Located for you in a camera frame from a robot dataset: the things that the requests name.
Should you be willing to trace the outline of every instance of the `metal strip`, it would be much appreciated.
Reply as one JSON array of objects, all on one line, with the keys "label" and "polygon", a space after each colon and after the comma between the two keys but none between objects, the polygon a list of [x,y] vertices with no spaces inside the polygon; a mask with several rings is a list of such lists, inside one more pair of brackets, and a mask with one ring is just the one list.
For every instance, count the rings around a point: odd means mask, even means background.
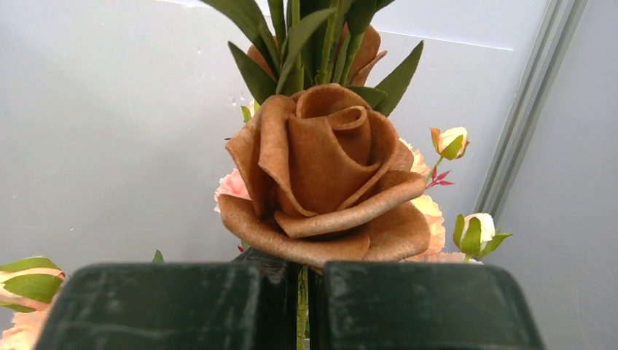
[{"label": "metal strip", "polygon": [[497,219],[588,0],[551,0],[476,205]]}]

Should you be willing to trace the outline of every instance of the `red leaf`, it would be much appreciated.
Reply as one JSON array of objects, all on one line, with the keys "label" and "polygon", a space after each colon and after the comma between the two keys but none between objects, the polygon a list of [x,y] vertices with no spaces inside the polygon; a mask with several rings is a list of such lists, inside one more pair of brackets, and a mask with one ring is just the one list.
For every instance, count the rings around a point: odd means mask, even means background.
[{"label": "red leaf", "polygon": [[446,178],[446,176],[447,176],[449,173],[450,173],[450,170],[449,170],[449,171],[445,171],[444,173],[442,173],[442,174],[438,175],[438,177],[436,178],[436,180],[437,180],[437,181],[444,180],[444,179]]}]

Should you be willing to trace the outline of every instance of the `black object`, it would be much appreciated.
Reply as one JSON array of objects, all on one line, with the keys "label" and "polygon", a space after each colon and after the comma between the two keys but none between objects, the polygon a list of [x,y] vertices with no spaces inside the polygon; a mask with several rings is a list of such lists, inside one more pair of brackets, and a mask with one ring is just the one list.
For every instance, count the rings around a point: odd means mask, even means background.
[{"label": "black object", "polygon": [[[294,350],[299,271],[255,249],[227,264],[90,266],[36,349]],[[309,287],[311,350],[543,349],[497,268],[334,262]]]}]

